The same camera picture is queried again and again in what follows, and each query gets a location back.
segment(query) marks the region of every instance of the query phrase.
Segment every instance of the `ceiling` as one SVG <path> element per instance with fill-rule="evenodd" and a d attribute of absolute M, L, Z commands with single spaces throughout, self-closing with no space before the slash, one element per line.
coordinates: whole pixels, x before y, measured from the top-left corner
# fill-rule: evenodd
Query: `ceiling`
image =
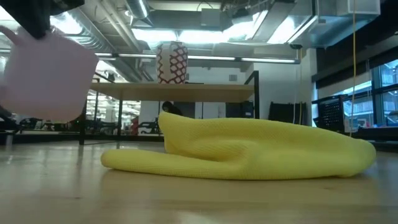
<path fill-rule="evenodd" d="M 212 0 L 210 2 L 146 0 L 150 8 L 148 18 L 153 20 L 154 29 L 139 19 L 131 19 L 131 12 L 127 9 L 126 0 L 87 0 L 78 9 L 73 9 L 66 15 L 61 14 L 53 17 L 51 22 L 58 30 L 66 33 L 69 38 L 99 53 L 128 54 L 141 52 L 154 54 L 156 45 L 161 43 L 165 37 L 162 35 L 141 35 L 138 31 L 146 34 L 148 30 L 166 30 L 173 33 L 175 38 L 179 40 L 187 30 L 174 25 L 174 23 L 195 27 L 195 24 L 200 25 L 200 22 L 202 22 L 198 29 L 216 31 L 217 34 L 223 37 L 227 35 L 228 38 L 220 42 L 210 40 L 207 43 L 204 43 L 203 40 L 211 33 L 203 33 L 199 37 L 185 38 L 184 42 L 190 55 L 296 59 L 297 51 L 292 49 L 288 42 L 301 44 L 305 49 L 308 47 L 326 47 L 335 44 L 344 36 L 349 35 L 350 32 L 352 33 L 351 16 L 349 16 L 347 10 L 339 7 L 339 2 L 347 3 L 350 1 L 352 0 Z M 379 4 L 378 0 L 363 1 L 367 4 L 369 2 Z M 248 16 L 252 21 L 229 27 L 232 25 L 230 24 L 231 18 L 234 17 L 238 9 L 242 8 L 247 9 Z M 224 20 L 222 19 L 220 19 L 220 26 L 216 29 L 208 26 L 208 24 L 203 26 L 206 16 L 214 13 L 220 14 L 218 18 L 227 15 L 226 23 L 230 25 L 226 27 L 229 28 L 220 28 L 224 27 Z M 5 14 L 4 11 L 1 12 L 0 25 L 16 30 L 18 23 L 13 21 L 12 18 L 4 16 Z M 358 16 L 357 29 L 366 25 L 376 16 L 377 13 L 366 14 L 362 12 Z M 0 49 L 7 49 L 10 45 L 11 43 L 0 35 Z M 112 69 L 108 70 L 109 72 L 120 75 L 116 76 L 117 81 L 154 81 L 153 78 L 142 72 L 145 67 L 153 67 L 154 60 L 118 58 L 117 60 L 106 61 L 106 63 L 113 66 Z M 188 66 L 233 67 L 245 71 L 249 64 L 247 62 L 190 60 Z M 105 71 L 107 70 L 98 70 L 99 73 L 106 75 Z"/>

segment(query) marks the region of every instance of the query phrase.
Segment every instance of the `window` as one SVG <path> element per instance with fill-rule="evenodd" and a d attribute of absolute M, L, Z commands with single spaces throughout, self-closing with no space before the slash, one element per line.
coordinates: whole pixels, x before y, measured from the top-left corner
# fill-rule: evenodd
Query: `window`
<path fill-rule="evenodd" d="M 398 126 L 398 92 L 390 91 L 383 93 L 384 124 L 387 126 Z"/>
<path fill-rule="evenodd" d="M 382 86 L 398 83 L 398 60 L 380 66 Z"/>
<path fill-rule="evenodd" d="M 351 118 L 352 100 L 346 100 L 343 103 L 345 119 Z M 371 96 L 362 97 L 354 100 L 354 119 L 358 120 L 361 126 L 373 127 L 373 101 Z"/>
<path fill-rule="evenodd" d="M 370 91 L 370 90 L 372 90 L 372 81 L 367 81 L 367 82 L 364 82 L 362 84 L 355 86 L 355 93 L 362 93 L 362 92 Z M 346 90 L 335 93 L 335 94 L 333 94 L 333 96 L 341 95 L 341 94 L 351 95 L 351 94 L 353 94 L 353 91 L 354 91 L 354 88 L 351 87 Z"/>

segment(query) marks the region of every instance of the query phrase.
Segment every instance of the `patterned vase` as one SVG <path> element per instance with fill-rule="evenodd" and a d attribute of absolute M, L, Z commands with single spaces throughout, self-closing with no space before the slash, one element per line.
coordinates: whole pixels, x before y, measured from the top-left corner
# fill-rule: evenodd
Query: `patterned vase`
<path fill-rule="evenodd" d="M 181 42 L 160 44 L 156 53 L 157 83 L 184 84 L 188 49 Z"/>

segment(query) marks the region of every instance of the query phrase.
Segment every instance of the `wooden tabletop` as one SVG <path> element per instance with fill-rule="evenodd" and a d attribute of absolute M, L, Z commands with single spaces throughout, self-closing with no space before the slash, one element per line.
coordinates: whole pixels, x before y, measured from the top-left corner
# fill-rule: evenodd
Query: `wooden tabletop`
<path fill-rule="evenodd" d="M 162 144 L 77 141 L 0 146 L 1 223 L 397 223 L 398 156 L 356 177 L 206 180 L 108 170 L 107 149 Z"/>
<path fill-rule="evenodd" d="M 252 85 L 93 83 L 91 89 L 122 100 L 231 102 L 247 100 Z"/>

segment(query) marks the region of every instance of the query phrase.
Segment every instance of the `yellow cloth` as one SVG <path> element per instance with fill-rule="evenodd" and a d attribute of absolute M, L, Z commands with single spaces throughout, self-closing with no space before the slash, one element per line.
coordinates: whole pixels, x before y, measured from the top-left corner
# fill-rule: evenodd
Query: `yellow cloth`
<path fill-rule="evenodd" d="M 161 113 L 167 154 L 105 152 L 105 167 L 209 179 L 349 177 L 375 160 L 372 144 L 320 128 L 241 118 L 191 119 Z"/>

